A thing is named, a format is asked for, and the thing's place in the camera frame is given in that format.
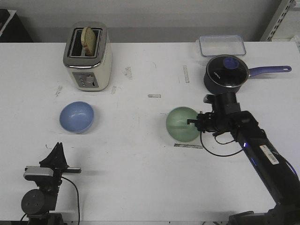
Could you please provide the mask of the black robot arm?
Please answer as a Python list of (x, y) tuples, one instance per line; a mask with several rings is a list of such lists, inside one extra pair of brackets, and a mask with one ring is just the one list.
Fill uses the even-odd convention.
[(200, 133), (214, 136), (229, 132), (238, 142), (263, 181), (276, 205), (265, 213), (247, 211), (231, 215), (230, 225), (298, 225), (300, 223), (300, 180), (291, 164), (279, 154), (253, 115), (242, 111), (234, 92), (206, 95), (212, 111), (200, 113), (194, 123)]
[(22, 198), (21, 208), (29, 219), (29, 225), (66, 225), (61, 213), (55, 213), (58, 193), (62, 180), (70, 182), (76, 190), (77, 204), (79, 204), (79, 191), (74, 182), (63, 177), (65, 173), (81, 173), (80, 167), (70, 167), (67, 164), (63, 144), (56, 143), (51, 153), (39, 166), (27, 166), (23, 177), (33, 181), (37, 189), (28, 191)]

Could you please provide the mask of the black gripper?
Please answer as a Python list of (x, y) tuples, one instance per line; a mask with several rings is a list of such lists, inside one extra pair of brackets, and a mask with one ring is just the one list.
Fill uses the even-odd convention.
[(187, 119), (187, 124), (196, 124), (199, 132), (212, 133), (213, 136), (230, 132), (227, 120), (220, 119), (214, 112), (200, 113), (196, 118), (196, 120)]
[(29, 181), (34, 182), (52, 182), (59, 180), (64, 173), (81, 173), (82, 169), (80, 167), (68, 167), (66, 157), (64, 154), (63, 144), (57, 142), (51, 153), (42, 161), (39, 162), (41, 167), (54, 167), (53, 177), (38, 177), (34, 176), (29, 178)]

